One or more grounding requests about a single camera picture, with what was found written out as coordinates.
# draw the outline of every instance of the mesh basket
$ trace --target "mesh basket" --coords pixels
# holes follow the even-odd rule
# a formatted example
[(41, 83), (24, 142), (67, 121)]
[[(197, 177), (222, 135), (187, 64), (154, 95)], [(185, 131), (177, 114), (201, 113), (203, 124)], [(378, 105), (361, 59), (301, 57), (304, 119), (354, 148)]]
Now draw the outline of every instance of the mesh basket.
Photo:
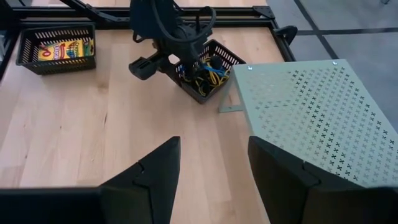
[[(80, 39), (83, 41), (94, 41), (93, 55), (60, 60), (38, 60), (39, 45)], [(95, 68), (95, 53), (94, 25), (26, 29), (21, 34), (17, 65), (22, 65), (38, 75), (76, 72)]]
[[(234, 53), (232, 53), (230, 50), (228, 50), (218, 41), (210, 40), (205, 44), (205, 48), (199, 56), (201, 60), (204, 60), (205, 58), (214, 55), (217, 55), (222, 59), (223, 68), (225, 70), (230, 69), (233, 65), (246, 63), (244, 60), (240, 59), (238, 56), (236, 56)], [(197, 92), (196, 89), (192, 88), (191, 85), (183, 81), (182, 75), (184, 71), (183, 71), (183, 65), (180, 62), (175, 64), (175, 71), (176, 71), (175, 79), (178, 79), (177, 83), (180, 83), (181, 88), (185, 90), (190, 96), (192, 96), (200, 104), (204, 104), (229, 81), (227, 80), (227, 82), (224, 82), (221, 86), (213, 89), (213, 91), (211, 91), (210, 94), (208, 94), (207, 96), (202, 96)]]

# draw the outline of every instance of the perforated metal sheet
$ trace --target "perforated metal sheet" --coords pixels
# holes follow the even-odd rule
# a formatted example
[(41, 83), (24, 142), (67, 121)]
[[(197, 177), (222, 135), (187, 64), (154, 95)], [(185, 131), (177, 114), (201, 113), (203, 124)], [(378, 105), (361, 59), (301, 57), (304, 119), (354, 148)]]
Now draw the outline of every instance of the perforated metal sheet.
[(254, 135), (364, 187), (398, 185), (398, 135), (345, 60), (249, 66), (233, 75)]

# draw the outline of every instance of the metal bracket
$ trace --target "metal bracket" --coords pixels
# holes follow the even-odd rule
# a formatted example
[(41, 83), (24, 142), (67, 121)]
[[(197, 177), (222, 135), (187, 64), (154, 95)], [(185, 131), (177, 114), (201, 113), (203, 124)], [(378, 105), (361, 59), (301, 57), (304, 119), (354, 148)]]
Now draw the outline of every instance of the metal bracket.
[(276, 35), (281, 35), (289, 45), (293, 42), (294, 37), (297, 35), (297, 31), (298, 29), (295, 26), (285, 26), (279, 29), (274, 29)]
[(275, 19), (275, 15), (269, 6), (253, 6), (253, 10), (268, 19)]

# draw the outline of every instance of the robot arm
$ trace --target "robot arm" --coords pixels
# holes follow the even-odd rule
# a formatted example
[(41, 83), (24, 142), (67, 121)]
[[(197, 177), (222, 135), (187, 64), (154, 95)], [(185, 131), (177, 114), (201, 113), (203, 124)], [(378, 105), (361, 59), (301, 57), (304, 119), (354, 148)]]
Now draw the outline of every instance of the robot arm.
[(200, 60), (199, 53), (203, 51), (207, 37), (212, 34), (211, 28), (216, 21), (215, 10), (208, 6), (202, 8), (201, 12), (210, 12), (211, 21), (201, 24), (197, 15), (194, 26), (183, 23), (179, 16), (181, 9), (173, 0), (132, 0), (130, 10), (133, 40), (142, 42), (144, 39), (153, 39), (153, 46), (157, 49), (149, 58), (140, 57), (131, 63), (131, 73), (146, 80), (158, 70), (178, 83), (174, 65), (169, 61), (169, 55), (174, 54), (186, 68), (185, 73), (193, 75), (193, 65)]

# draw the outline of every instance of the wooden tabletop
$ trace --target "wooden tabletop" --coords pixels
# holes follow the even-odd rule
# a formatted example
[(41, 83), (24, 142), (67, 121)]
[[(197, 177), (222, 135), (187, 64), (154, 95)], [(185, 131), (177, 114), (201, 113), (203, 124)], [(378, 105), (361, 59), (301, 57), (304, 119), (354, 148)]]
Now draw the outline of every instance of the wooden tabletop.
[[(128, 6), (129, 0), (87, 1)], [(179, 0), (181, 6), (253, 6), (263, 0)], [(60, 5), (36, 0), (35, 6)], [(282, 62), (265, 28), (213, 29), (247, 63)], [(99, 185), (172, 136), (182, 138), (172, 223), (268, 223), (247, 157), (242, 113), (199, 105), (166, 75), (127, 66), (154, 53), (130, 30), (97, 30), (97, 69), (40, 77), (15, 65), (0, 86), (0, 187)]]

